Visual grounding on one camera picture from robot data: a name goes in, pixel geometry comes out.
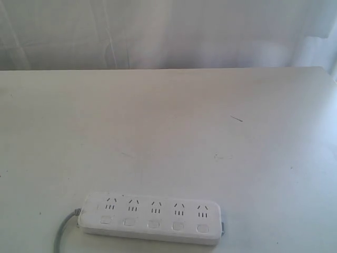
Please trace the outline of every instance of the gray cable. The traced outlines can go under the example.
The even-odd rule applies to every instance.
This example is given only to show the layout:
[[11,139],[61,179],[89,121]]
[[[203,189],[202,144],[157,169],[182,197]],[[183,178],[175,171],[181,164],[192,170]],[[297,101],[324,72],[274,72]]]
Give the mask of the gray cable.
[[81,213],[81,209],[77,208],[72,213],[70,213],[61,223],[60,227],[57,230],[55,241],[54,241],[54,253],[60,253],[60,243],[62,234],[65,228],[65,225],[67,222],[73,217],[73,216],[79,216]]

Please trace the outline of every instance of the white table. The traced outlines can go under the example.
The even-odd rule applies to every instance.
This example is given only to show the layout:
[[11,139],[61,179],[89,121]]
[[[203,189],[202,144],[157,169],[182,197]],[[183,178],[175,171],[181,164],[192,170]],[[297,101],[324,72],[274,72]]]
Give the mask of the white table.
[[52,252],[91,191],[210,199],[215,247],[83,234],[62,252],[336,252],[337,85],[321,68],[0,72],[0,252]]

